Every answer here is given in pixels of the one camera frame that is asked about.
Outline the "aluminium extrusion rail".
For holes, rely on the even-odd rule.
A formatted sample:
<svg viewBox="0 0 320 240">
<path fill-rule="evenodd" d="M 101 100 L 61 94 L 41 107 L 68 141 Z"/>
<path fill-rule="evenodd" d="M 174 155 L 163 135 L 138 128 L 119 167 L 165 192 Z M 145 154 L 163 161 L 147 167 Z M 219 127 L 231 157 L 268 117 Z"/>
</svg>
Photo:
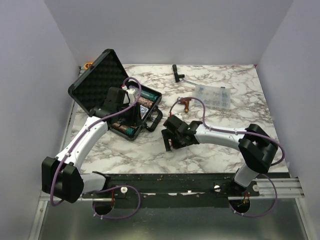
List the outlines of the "aluminium extrusion rail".
<svg viewBox="0 0 320 240">
<path fill-rule="evenodd" d="M 274 199 L 277 191 L 279 199 L 300 199 L 304 198 L 301 183 L 298 178 L 273 178 L 272 183 L 266 179 L 257 179 L 259 187 L 259 196 L 253 196 L 253 199 Z"/>
</svg>

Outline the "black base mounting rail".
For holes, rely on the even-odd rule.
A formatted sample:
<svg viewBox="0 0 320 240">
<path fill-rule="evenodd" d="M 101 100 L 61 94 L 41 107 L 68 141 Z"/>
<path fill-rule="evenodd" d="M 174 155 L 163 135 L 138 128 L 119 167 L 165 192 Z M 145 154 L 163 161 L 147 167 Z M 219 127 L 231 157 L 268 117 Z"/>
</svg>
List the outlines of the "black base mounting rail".
<svg viewBox="0 0 320 240">
<path fill-rule="evenodd" d="M 141 208 L 197 208 L 229 207 L 228 198 L 242 200 L 245 196 L 257 197 L 253 190 L 256 181 L 247 188 L 237 186 L 232 173 L 150 173 L 150 174 L 109 174 L 107 188 L 132 186 L 127 193 L 119 189 L 105 193 L 89 192 L 83 199 L 92 199 L 99 207 L 114 200 L 118 209 L 135 208 L 138 203 L 136 190 L 141 197 Z"/>
</svg>

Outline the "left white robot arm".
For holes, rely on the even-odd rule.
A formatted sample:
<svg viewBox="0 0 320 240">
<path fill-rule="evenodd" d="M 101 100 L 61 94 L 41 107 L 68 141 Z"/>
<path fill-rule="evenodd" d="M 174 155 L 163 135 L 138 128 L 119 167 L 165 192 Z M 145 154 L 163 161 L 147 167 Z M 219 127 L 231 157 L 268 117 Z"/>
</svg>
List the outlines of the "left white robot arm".
<svg viewBox="0 0 320 240">
<path fill-rule="evenodd" d="M 69 145 L 56 157 L 46 157 L 41 164 L 42 191 L 50 195 L 54 207 L 64 201 L 74 203 L 83 193 L 95 192 L 101 198 L 110 194 L 111 185 L 106 176 L 93 172 L 82 177 L 80 169 L 93 146 L 109 130 L 110 121 L 138 106 L 142 86 L 139 84 L 136 90 L 122 86 L 109 91 L 116 93 L 111 97 L 112 107 L 116 105 L 116 98 L 124 94 L 120 104 L 125 108 L 103 117 L 89 116 Z"/>
</svg>

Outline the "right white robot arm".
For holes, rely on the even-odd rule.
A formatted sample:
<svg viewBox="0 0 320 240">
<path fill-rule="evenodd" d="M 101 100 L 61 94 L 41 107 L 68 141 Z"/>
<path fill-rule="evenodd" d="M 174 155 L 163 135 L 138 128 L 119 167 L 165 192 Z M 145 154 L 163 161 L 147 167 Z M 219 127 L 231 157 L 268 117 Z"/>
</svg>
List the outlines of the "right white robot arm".
<svg viewBox="0 0 320 240">
<path fill-rule="evenodd" d="M 278 151 L 278 145 L 257 124 L 247 128 L 223 128 L 214 131 L 202 121 L 186 123 L 171 116 L 161 131 L 165 150 L 191 145 L 213 144 L 239 151 L 244 159 L 230 183 L 230 191 L 241 196 L 260 174 L 267 174 Z"/>
</svg>

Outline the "brown copper tool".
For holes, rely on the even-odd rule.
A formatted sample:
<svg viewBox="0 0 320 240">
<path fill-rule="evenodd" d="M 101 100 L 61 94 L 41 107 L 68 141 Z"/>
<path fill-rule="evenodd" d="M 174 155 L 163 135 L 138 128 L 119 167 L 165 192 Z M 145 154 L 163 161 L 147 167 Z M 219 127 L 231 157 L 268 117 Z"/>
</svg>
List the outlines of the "brown copper tool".
<svg viewBox="0 0 320 240">
<path fill-rule="evenodd" d="M 184 105 L 184 112 L 188 113 L 189 112 L 189 105 L 190 105 L 190 101 L 192 99 L 190 97 L 181 97 L 178 99 L 178 103 L 181 105 Z"/>
</svg>

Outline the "clear plastic organizer box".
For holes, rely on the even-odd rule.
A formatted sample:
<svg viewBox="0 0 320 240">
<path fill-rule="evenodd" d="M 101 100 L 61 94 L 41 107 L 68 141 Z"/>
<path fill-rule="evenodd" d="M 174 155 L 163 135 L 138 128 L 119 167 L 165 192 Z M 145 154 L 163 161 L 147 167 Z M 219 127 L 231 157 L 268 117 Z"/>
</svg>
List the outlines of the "clear plastic organizer box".
<svg viewBox="0 0 320 240">
<path fill-rule="evenodd" d="M 229 109 L 231 106 L 229 88 L 197 84 L 193 96 L 200 99 L 206 107 Z"/>
</svg>

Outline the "black poker chip case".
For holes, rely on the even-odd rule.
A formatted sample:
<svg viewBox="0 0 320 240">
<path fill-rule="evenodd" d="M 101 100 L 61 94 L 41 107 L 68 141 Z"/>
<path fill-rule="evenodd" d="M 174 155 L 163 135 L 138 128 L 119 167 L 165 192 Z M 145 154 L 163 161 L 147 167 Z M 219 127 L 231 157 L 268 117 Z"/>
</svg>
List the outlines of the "black poker chip case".
<svg viewBox="0 0 320 240">
<path fill-rule="evenodd" d="M 149 108 L 147 116 L 143 119 L 139 127 L 127 126 L 118 122 L 118 116 L 110 121 L 109 129 L 128 139 L 135 140 L 142 129 L 153 132 L 163 117 L 158 108 L 162 99 L 162 94 L 145 85 L 137 84 L 134 80 L 128 79 L 128 74 L 120 62 L 116 52 L 113 49 L 106 49 L 92 63 L 90 68 L 68 88 L 68 94 L 90 117 L 102 118 L 120 111 L 122 106 L 120 100 L 124 97 L 122 93 L 115 100 L 115 106 L 112 106 L 111 97 L 115 97 L 115 92 L 110 89 L 138 89 L 141 85 L 142 93 L 138 100 L 140 105 Z"/>
</svg>

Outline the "blue card deck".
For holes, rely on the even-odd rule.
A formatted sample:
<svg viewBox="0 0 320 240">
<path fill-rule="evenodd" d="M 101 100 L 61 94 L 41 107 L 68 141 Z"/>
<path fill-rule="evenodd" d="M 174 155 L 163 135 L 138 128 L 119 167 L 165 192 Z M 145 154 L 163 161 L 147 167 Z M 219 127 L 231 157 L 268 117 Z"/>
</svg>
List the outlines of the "blue card deck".
<svg viewBox="0 0 320 240">
<path fill-rule="evenodd" d="M 140 116 L 141 116 L 142 120 L 147 116 L 148 112 L 149 112 L 149 108 L 148 107 L 140 105 Z"/>
</svg>

